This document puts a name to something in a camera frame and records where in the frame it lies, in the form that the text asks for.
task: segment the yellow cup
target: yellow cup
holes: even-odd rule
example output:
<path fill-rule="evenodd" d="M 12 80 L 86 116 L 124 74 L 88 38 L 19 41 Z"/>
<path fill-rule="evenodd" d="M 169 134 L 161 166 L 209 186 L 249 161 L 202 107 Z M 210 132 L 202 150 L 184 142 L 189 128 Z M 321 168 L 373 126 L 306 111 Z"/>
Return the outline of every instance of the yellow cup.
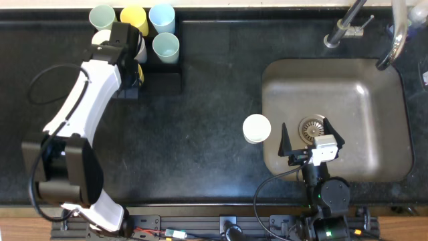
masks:
<path fill-rule="evenodd" d="M 148 35 L 147 14 L 142 7 L 125 7 L 120 13 L 120 21 L 122 23 L 130 23 L 138 28 L 143 36 Z"/>
<path fill-rule="evenodd" d="M 141 84 L 144 83 L 144 74 L 142 74 L 142 69 L 140 65 L 138 65 L 138 73 L 140 74 L 140 80 L 141 80 L 140 86 L 141 86 Z"/>

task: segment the faucet base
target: faucet base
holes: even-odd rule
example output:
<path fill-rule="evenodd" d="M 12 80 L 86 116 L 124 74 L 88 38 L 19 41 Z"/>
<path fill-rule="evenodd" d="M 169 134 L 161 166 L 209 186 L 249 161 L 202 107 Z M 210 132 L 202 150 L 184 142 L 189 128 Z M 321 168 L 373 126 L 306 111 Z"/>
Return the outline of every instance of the faucet base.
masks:
<path fill-rule="evenodd" d="M 337 42 L 337 44 L 331 44 L 328 42 L 328 34 L 326 35 L 326 37 L 324 37 L 324 44 L 328 47 L 328 48 L 337 48 L 337 46 L 339 46 L 340 41 Z"/>

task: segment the stainless steel sink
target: stainless steel sink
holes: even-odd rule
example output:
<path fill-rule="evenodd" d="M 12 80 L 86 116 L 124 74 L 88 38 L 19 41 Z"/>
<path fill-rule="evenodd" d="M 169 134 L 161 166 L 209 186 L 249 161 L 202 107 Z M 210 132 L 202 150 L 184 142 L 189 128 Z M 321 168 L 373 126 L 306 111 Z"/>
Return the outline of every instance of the stainless steel sink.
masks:
<path fill-rule="evenodd" d="M 281 125 L 293 149 L 323 134 L 325 116 L 346 144 L 328 163 L 331 176 L 348 181 L 396 181 L 413 165 L 409 128 L 398 72 L 378 71 L 376 60 L 278 60 L 263 73 L 263 115 L 272 125 L 263 143 L 264 161 L 273 174 L 288 167 L 278 157 Z M 285 177 L 295 180 L 295 175 Z"/>

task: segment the white wall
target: white wall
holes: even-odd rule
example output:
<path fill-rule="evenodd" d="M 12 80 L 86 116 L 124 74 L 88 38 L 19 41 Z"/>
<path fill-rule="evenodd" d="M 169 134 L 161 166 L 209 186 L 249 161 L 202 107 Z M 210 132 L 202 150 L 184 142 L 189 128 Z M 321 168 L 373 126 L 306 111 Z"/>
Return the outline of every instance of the white wall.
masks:
<path fill-rule="evenodd" d="M 415 5 L 419 0 L 405 0 Z M 0 0 L 0 9 L 16 8 L 89 8 L 100 4 L 113 7 L 140 5 L 152 7 L 170 3 L 174 7 L 338 7 L 354 0 Z M 391 0 L 368 0 L 365 6 L 390 6 Z"/>

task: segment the white cup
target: white cup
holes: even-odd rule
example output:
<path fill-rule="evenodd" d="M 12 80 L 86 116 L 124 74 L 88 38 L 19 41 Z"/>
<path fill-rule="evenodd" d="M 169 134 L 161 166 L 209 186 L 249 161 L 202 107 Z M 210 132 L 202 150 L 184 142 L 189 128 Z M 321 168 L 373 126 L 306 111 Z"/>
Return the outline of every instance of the white cup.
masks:
<path fill-rule="evenodd" d="M 242 125 L 243 136 L 250 144 L 265 141 L 271 131 L 269 120 L 261 114 L 252 114 L 246 118 Z"/>
<path fill-rule="evenodd" d="M 144 38 L 142 37 L 139 38 L 138 44 L 140 43 L 141 43 L 140 50 L 138 51 L 134 59 L 138 61 L 138 63 L 143 64 L 147 62 L 147 49 L 146 49 L 146 43 L 144 42 Z"/>
<path fill-rule="evenodd" d="M 158 33 L 175 32 L 175 11 L 173 6 L 163 3 L 152 7 L 148 18 Z"/>
<path fill-rule="evenodd" d="M 102 42 L 110 40 L 111 33 L 112 31 L 108 29 L 96 32 L 92 37 L 92 44 L 102 44 Z"/>
<path fill-rule="evenodd" d="M 160 33 L 154 37 L 153 50 L 163 63 L 176 64 L 179 61 L 180 42 L 172 33 Z"/>
<path fill-rule="evenodd" d="M 101 31 L 103 29 L 112 30 L 113 22 L 118 20 L 111 6 L 99 5 L 93 8 L 89 13 L 89 21 L 98 31 Z"/>

